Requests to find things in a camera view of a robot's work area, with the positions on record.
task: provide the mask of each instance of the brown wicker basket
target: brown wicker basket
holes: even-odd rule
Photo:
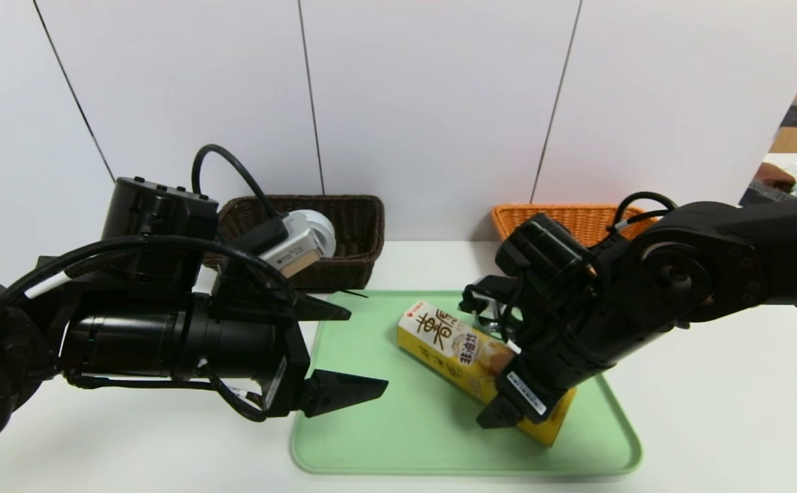
[[[592,247],[608,234],[606,227],[614,220],[617,205],[500,205],[492,210],[493,224],[502,240],[508,238],[517,227],[528,218],[544,212],[550,218],[561,222],[568,231],[585,247]],[[644,212],[637,207],[627,207],[624,218],[631,218]],[[637,222],[621,230],[626,238],[635,238],[657,219],[650,218]]]
[[[309,209],[321,212],[335,225],[337,250],[330,259],[289,278],[300,290],[330,292],[360,290],[368,284],[374,262],[383,250],[383,203],[367,194],[333,194],[333,196],[268,196],[283,212]],[[233,240],[262,224],[267,217],[255,197],[229,200],[219,212],[219,229],[226,240]],[[204,265],[215,268],[221,258],[206,255]]]

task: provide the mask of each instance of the cracker box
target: cracker box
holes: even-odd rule
[[[482,403],[496,396],[495,377],[514,358],[501,340],[423,300],[402,315],[396,336],[399,346]],[[554,445],[574,394],[576,389],[568,391],[544,422],[534,425],[523,418],[518,428],[546,446]]]

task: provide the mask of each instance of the white wall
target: white wall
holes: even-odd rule
[[[229,149],[270,194],[320,194],[295,0],[39,0],[117,177],[190,184],[199,147]],[[211,155],[201,187],[251,194]]]
[[[111,191],[34,4],[0,0],[0,283],[100,238]]]
[[[528,203],[578,0],[302,0],[326,193],[387,240],[495,238]]]
[[[795,0],[583,0],[534,202],[737,203],[796,91]]]
[[[40,4],[117,175],[187,184],[218,141],[320,191],[295,0]],[[389,238],[485,235],[529,199],[573,6],[302,0],[327,192],[383,196]],[[534,199],[736,200],[796,87],[796,2],[583,0]],[[0,0],[0,280],[98,238],[110,190],[33,3]]]

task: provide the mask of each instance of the white table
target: white table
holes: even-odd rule
[[[496,272],[497,246],[387,242],[369,287],[461,290]],[[436,266],[429,272],[414,268],[424,257]],[[304,330],[309,343],[315,327]],[[642,467],[614,480],[542,484],[309,475],[289,456],[292,419],[252,424],[208,393],[85,391],[58,379],[0,435],[0,491],[797,491],[797,309],[759,307],[675,330],[608,380],[642,438]]]

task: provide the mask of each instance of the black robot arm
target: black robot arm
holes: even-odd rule
[[[568,389],[674,327],[797,303],[797,200],[690,203],[632,241],[612,231],[590,249],[540,214],[508,237],[496,264],[509,277],[468,286],[460,308],[501,308],[520,353],[478,422],[539,423]]]
[[[196,173],[214,149],[242,168],[209,146]],[[56,375],[83,389],[210,390],[252,421],[296,409],[313,417],[383,394],[386,381],[373,378],[320,369],[305,378],[299,321],[351,313],[296,292],[258,257],[286,239],[273,206],[272,220],[237,249],[213,241],[217,203],[198,191],[119,178],[101,241],[42,257],[28,275],[0,285],[0,433]],[[192,291],[205,252],[223,257],[209,294]],[[250,378],[262,393],[223,378]]]

